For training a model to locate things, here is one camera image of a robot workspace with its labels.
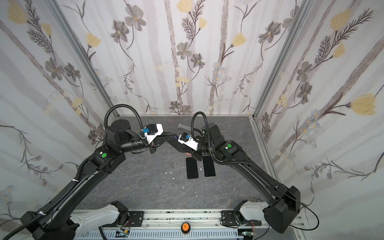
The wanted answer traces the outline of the phone with pink case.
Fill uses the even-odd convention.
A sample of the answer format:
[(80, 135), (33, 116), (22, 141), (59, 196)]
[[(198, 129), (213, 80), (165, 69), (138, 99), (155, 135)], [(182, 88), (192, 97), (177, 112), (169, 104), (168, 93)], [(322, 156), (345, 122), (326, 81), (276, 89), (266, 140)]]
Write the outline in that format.
[(194, 158), (186, 158), (187, 179), (197, 179), (199, 177), (197, 161)]

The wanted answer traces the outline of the black phone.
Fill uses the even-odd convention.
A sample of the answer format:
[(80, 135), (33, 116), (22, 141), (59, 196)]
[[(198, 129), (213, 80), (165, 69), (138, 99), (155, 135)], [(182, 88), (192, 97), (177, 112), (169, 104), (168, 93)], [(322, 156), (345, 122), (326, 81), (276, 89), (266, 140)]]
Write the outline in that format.
[(179, 137), (175, 134), (167, 141), (174, 149), (181, 153), (186, 153), (189, 151), (189, 147), (185, 144), (179, 142)]
[(205, 177), (215, 177), (216, 171), (214, 161), (210, 156), (203, 156), (204, 175)]

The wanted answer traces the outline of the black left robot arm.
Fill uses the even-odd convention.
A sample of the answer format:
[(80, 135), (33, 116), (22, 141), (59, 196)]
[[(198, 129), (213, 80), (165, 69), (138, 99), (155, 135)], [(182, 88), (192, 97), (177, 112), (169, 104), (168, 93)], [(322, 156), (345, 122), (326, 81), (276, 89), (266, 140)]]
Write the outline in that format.
[(119, 202), (88, 215), (74, 215), (81, 201), (123, 161), (126, 153), (149, 149), (154, 153), (168, 142), (181, 151), (183, 145), (176, 134), (165, 132), (161, 124), (149, 124), (140, 133), (131, 130), (127, 120), (116, 120), (106, 127), (105, 142), (79, 166), (75, 177), (48, 204), (36, 212), (27, 212), (22, 223), (35, 240), (73, 240), (97, 226), (114, 222), (128, 209)]

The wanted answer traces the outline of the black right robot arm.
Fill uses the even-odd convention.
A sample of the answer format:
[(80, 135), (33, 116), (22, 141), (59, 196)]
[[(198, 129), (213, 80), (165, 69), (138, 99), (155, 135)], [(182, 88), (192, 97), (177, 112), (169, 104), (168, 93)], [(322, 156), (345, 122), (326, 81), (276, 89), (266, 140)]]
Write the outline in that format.
[(242, 201), (235, 208), (236, 225), (250, 221), (266, 222), (278, 233), (284, 233), (301, 211), (301, 193), (296, 187), (286, 187), (254, 163), (243, 148), (232, 140), (225, 140), (219, 127), (208, 124), (199, 130), (199, 136), (190, 133), (168, 134), (168, 143), (192, 159), (207, 159), (229, 166), (240, 173), (264, 198), (264, 202)]

